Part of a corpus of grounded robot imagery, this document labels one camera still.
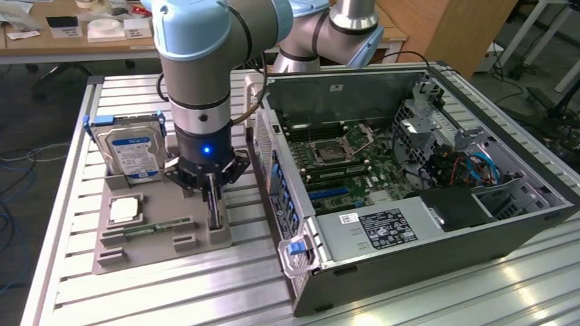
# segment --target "hard drive label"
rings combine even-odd
[[[115,139],[111,144],[117,163],[126,177],[139,179],[157,174],[154,155],[147,151],[151,146],[147,137]]]
[[[410,241],[417,236],[398,209],[358,217],[374,249],[383,249]]]

